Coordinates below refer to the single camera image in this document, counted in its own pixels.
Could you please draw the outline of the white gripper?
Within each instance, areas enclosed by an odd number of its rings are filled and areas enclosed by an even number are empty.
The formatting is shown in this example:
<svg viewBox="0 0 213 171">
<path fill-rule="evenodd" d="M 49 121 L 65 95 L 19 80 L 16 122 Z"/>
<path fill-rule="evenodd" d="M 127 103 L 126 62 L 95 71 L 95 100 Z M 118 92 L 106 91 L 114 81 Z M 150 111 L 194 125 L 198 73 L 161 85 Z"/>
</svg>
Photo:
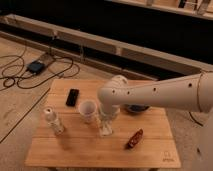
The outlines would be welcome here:
<svg viewBox="0 0 213 171">
<path fill-rule="evenodd" d="M 120 108 L 118 106 L 107 106 L 107 105 L 100 105 L 98 108 L 98 116 L 100 121 L 98 121 L 98 128 L 100 136 L 104 135 L 104 126 L 102 122 L 108 122 L 107 126 L 107 135 L 113 134 L 113 128 L 110 122 L 116 119 L 117 115 L 120 112 Z"/>
</svg>

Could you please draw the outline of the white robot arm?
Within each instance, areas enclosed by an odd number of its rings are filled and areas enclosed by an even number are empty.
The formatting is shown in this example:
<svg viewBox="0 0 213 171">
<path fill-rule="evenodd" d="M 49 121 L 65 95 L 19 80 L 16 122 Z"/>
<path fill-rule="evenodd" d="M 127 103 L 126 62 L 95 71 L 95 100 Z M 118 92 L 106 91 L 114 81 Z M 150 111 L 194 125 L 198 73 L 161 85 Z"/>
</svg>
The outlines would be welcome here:
<svg viewBox="0 0 213 171">
<path fill-rule="evenodd" d="M 111 78 L 97 92 L 100 118 L 114 118 L 121 105 L 144 105 L 208 113 L 191 171 L 213 171 L 213 72 L 130 86 Z"/>
</svg>

